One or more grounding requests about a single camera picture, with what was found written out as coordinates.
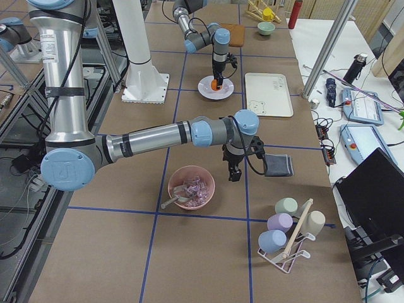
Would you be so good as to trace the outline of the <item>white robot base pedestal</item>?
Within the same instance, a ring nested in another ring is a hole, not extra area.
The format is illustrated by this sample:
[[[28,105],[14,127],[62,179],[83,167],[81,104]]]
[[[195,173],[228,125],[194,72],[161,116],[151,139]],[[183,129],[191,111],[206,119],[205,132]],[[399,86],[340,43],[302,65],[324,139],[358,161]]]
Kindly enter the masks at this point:
[[[122,100],[163,104],[170,76],[152,63],[141,3],[115,0],[113,5],[129,61]]]

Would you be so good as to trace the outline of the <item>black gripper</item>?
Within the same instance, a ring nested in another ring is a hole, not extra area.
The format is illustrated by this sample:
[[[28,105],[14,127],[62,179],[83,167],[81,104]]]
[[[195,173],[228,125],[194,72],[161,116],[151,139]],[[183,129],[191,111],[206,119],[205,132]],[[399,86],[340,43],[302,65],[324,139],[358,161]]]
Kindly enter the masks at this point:
[[[238,182],[241,179],[242,171],[239,168],[239,164],[246,156],[244,150],[241,149],[240,153],[232,153],[227,145],[222,145],[223,151],[223,161],[227,162],[228,169],[229,169],[229,181]]]
[[[226,66],[226,61],[219,62],[214,59],[212,60],[213,76],[218,77],[217,78],[217,90],[222,89],[222,85],[223,85],[222,73],[225,70],[225,66]]]

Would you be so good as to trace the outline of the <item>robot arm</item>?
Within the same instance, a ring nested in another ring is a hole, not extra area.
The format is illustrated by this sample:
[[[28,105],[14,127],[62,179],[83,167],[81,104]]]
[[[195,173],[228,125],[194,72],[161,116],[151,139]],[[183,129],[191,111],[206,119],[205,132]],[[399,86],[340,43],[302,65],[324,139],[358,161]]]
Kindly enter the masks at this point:
[[[212,73],[213,80],[211,88],[214,91],[222,89],[223,72],[227,64],[232,62],[232,54],[229,52],[230,32],[221,27],[218,23],[205,25],[203,32],[197,31],[192,25],[194,18],[190,18],[191,13],[204,8],[208,1],[174,1],[172,16],[184,34],[184,45],[188,53],[195,53],[200,49],[212,45]]]
[[[263,143],[256,136],[257,114],[241,109],[232,116],[191,120],[131,131],[121,135],[95,133],[100,126],[89,120],[84,87],[82,44],[87,33],[97,37],[96,1],[27,1],[30,21],[37,27],[45,77],[45,97],[49,107],[45,122],[45,155],[40,163],[44,181],[60,191],[76,191],[87,186],[96,172],[121,158],[192,143],[198,147],[222,145],[228,163],[229,181],[237,182],[239,163],[250,155],[264,158]],[[152,63],[140,1],[112,1],[118,29],[126,51],[124,101],[163,104],[170,76],[159,73]],[[188,53],[212,45],[213,79],[219,89],[228,63],[237,59],[229,52],[230,32],[210,23],[204,32],[195,32],[189,15],[208,1],[174,1],[172,16],[185,36]]]

